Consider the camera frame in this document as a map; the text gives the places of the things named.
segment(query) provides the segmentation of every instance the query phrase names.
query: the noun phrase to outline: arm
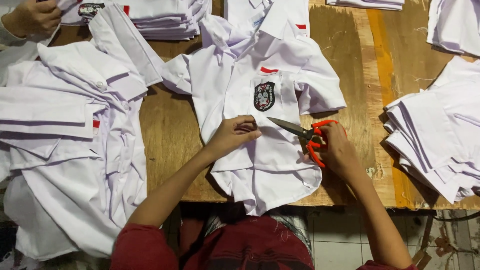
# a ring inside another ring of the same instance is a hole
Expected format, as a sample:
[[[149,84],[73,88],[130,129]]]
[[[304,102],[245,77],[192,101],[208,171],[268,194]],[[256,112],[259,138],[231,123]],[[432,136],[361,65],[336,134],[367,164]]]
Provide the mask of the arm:
[[[52,35],[60,23],[61,11],[55,0],[37,3],[26,0],[1,17],[1,44],[11,45],[30,34]]]
[[[241,144],[261,136],[254,122],[255,119],[250,115],[224,119],[208,144],[148,195],[127,223],[160,227],[205,167]]]
[[[355,147],[347,140],[343,126],[329,123],[321,130],[327,135],[329,144],[319,157],[350,186],[357,198],[373,260],[387,266],[407,268],[412,264],[408,249],[385,211],[372,180],[362,168]]]

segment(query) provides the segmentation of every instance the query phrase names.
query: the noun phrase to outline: embroidered badge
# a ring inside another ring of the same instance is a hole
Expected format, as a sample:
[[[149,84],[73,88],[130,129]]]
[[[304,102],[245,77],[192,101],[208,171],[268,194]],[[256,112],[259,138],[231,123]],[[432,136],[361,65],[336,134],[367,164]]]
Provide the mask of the embroidered badge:
[[[275,104],[275,93],[273,92],[275,84],[266,82],[255,86],[253,105],[259,111],[266,111]]]
[[[79,16],[94,17],[99,10],[103,9],[105,4],[85,3],[78,7]]]

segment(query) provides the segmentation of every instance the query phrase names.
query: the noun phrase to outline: red sleeve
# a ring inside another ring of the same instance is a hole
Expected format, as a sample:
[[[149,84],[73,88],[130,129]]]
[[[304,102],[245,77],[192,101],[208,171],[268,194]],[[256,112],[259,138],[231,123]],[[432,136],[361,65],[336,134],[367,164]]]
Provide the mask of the red sleeve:
[[[167,245],[163,229],[127,224],[117,237],[111,257],[111,270],[177,270],[178,261]]]
[[[372,260],[368,260],[364,265],[357,268],[357,270],[401,270],[391,266],[381,265]],[[418,270],[415,265],[410,265],[409,267],[402,270]]]

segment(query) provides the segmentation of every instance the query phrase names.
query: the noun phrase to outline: orange tape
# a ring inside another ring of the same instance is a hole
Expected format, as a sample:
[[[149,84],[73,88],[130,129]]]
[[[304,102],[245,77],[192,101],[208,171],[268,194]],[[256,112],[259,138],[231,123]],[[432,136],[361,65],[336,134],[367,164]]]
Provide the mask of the orange tape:
[[[382,11],[367,10],[370,29],[373,35],[373,46],[377,57],[378,77],[382,89],[382,101],[386,106],[395,99],[392,91],[392,78],[394,74],[392,55],[388,46],[388,36],[383,19]],[[390,158],[392,163],[392,177],[395,189],[395,201],[398,208],[408,207],[414,209],[413,200],[410,199],[410,180],[398,168],[393,167],[394,160]]]

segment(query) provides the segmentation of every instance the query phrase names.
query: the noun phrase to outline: scissors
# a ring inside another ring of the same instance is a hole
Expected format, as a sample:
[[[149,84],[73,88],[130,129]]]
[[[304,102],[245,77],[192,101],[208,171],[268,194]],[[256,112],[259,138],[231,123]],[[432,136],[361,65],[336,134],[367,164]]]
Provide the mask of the scissors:
[[[300,136],[300,137],[303,137],[303,138],[307,139],[308,143],[306,145],[306,148],[308,149],[308,152],[310,153],[310,156],[318,164],[318,166],[320,166],[320,168],[325,168],[325,164],[323,164],[323,162],[317,157],[317,155],[315,155],[315,152],[314,152],[313,148],[314,147],[328,148],[327,136],[322,133],[322,131],[320,130],[319,127],[321,127],[323,125],[326,125],[328,123],[331,123],[331,122],[338,123],[337,121],[335,121],[335,120],[324,120],[324,121],[312,124],[312,129],[307,130],[307,129],[302,128],[299,125],[287,122],[285,120],[281,120],[281,119],[277,119],[277,118],[273,118],[273,117],[267,117],[267,118],[270,121],[277,124],[278,126],[280,126],[281,128],[287,130],[288,132],[291,132],[291,133],[293,133],[297,136]],[[312,141],[313,135],[319,135],[322,138],[322,140],[325,142],[325,144],[322,145],[322,144],[313,142]]]

